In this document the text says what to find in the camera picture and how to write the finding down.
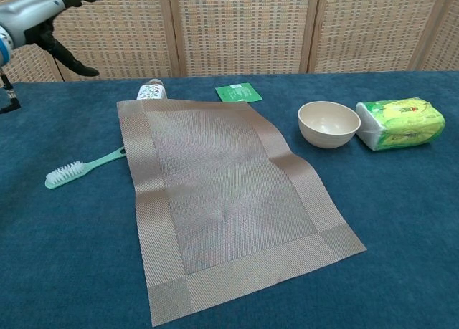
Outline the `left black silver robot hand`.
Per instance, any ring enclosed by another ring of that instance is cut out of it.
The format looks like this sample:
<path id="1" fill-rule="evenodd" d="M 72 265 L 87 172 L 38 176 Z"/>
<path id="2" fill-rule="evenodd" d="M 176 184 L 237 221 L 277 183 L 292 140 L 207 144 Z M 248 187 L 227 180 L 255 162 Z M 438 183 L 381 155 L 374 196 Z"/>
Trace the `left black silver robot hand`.
<path id="1" fill-rule="evenodd" d="M 1 5 L 1 66 L 11 61 L 12 51 L 35 44 L 75 74 L 96 77 L 99 71 L 75 59 L 54 36 L 54 20 L 71 7 L 100 0 L 13 0 Z"/>

